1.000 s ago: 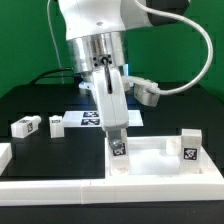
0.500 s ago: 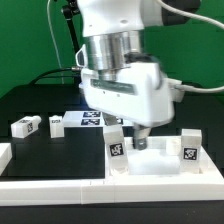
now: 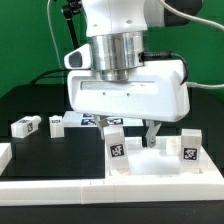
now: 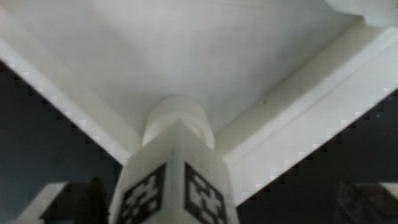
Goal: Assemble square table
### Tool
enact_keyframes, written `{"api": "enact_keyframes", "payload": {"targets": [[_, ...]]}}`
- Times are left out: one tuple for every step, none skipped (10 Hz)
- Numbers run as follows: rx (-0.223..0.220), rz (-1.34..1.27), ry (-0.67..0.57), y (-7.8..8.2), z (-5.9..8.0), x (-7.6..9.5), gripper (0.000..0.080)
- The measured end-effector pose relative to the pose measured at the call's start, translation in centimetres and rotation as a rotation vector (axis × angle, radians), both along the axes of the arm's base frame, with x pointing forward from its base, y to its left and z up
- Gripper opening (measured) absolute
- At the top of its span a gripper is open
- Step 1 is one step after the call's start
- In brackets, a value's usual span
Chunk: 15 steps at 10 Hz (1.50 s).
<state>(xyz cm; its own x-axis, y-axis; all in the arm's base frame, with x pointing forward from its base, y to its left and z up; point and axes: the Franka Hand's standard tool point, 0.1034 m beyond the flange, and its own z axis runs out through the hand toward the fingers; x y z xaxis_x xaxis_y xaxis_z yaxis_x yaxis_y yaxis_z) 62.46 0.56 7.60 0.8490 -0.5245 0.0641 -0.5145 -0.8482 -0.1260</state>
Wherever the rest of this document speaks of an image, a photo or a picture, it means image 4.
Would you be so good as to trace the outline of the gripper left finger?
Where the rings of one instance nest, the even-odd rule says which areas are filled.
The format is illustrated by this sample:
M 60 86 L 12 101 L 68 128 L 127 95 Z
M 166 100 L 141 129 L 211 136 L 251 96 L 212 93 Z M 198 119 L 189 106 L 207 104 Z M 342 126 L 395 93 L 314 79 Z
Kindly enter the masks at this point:
M 49 208 L 65 185 L 65 182 L 56 182 L 44 186 L 19 216 L 10 220 L 10 224 L 44 224 L 40 216 Z

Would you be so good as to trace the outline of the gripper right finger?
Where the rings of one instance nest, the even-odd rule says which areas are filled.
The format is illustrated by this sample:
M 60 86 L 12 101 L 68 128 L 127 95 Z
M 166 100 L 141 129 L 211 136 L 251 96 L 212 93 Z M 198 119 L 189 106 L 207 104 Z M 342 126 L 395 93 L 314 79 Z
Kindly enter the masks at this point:
M 398 182 L 340 182 L 335 224 L 398 224 Z

